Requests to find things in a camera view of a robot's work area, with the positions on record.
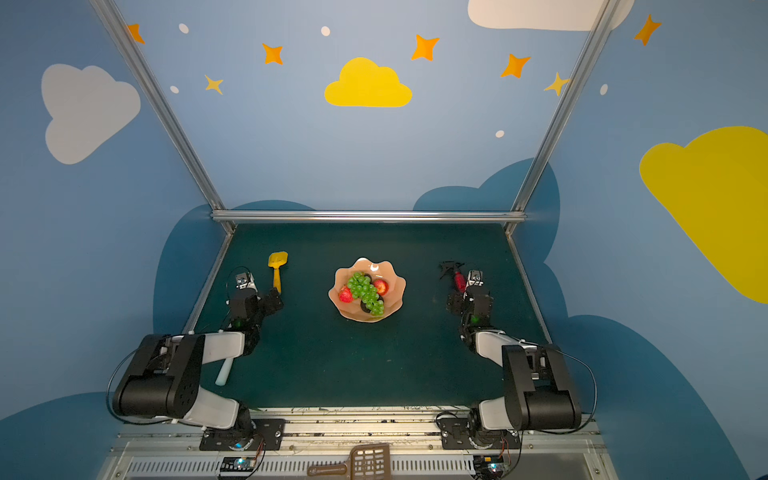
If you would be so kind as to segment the red fake apple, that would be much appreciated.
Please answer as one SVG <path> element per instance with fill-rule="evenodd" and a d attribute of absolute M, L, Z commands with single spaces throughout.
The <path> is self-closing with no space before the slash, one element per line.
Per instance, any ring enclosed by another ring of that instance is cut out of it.
<path fill-rule="evenodd" d="M 384 296 L 389 291 L 389 284 L 383 279 L 374 280 L 373 286 L 380 296 Z"/>

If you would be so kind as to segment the red fake strawberry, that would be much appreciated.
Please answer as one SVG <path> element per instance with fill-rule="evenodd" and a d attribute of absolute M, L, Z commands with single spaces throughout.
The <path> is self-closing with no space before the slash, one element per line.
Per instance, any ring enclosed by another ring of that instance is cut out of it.
<path fill-rule="evenodd" d="M 351 303 L 354 300 L 354 296 L 348 287 L 344 287 L 339 291 L 339 300 L 343 303 Z"/>

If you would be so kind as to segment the dark fake avocado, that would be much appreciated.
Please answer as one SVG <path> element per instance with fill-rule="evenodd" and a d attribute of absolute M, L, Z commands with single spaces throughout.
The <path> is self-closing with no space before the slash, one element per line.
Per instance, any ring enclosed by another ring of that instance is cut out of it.
<path fill-rule="evenodd" d="M 364 313 L 371 316 L 380 316 L 383 303 L 379 298 L 368 297 L 360 301 L 360 307 Z"/>

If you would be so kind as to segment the green fake grapes bunch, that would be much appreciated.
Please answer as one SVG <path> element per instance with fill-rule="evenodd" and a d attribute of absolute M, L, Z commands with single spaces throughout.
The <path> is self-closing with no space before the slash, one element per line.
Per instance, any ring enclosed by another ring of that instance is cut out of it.
<path fill-rule="evenodd" d="M 383 303 L 382 312 L 380 316 L 374 317 L 382 317 L 384 315 L 384 301 L 377 293 L 376 288 L 373 286 L 373 280 L 369 276 L 361 272 L 355 272 L 347 281 L 346 286 L 351 290 L 355 300 L 361 301 L 362 299 L 367 299 L 368 297 L 379 298 Z"/>

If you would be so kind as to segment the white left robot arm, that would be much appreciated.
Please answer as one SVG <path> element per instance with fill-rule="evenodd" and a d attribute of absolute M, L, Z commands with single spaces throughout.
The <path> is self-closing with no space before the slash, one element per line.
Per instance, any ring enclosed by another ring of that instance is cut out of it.
<path fill-rule="evenodd" d="M 229 300 L 230 323 L 221 331 L 147 335 L 132 353 L 106 402 L 116 417 L 158 418 L 244 435 L 253 430 L 248 407 L 201 386 L 202 366 L 248 356 L 265 317 L 283 308 L 280 292 L 237 291 Z"/>

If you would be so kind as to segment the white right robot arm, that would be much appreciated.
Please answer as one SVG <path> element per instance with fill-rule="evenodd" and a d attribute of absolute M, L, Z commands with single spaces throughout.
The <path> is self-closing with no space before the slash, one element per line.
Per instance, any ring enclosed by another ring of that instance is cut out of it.
<path fill-rule="evenodd" d="M 491 324 L 493 298 L 481 285 L 448 296 L 460 318 L 459 335 L 477 356 L 502 369 L 503 395 L 481 401 L 473 414 L 487 431 L 576 431 L 582 422 L 578 393 L 564 353 L 554 344 L 509 336 Z"/>

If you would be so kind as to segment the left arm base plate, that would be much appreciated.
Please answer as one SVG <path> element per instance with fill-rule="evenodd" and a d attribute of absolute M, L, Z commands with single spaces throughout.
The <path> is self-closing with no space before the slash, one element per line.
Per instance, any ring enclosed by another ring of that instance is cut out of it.
<path fill-rule="evenodd" d="M 204 452 L 277 451 L 280 449 L 286 420 L 256 418 L 242 428 L 206 429 L 199 450 Z"/>

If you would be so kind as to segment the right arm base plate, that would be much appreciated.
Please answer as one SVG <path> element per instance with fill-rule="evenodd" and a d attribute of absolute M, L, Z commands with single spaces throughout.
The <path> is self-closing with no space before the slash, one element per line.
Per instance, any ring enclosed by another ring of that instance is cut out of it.
<path fill-rule="evenodd" d="M 511 431 L 487 430 L 478 420 L 469 417 L 439 415 L 435 425 L 444 450 L 501 450 L 521 446 L 520 437 Z"/>

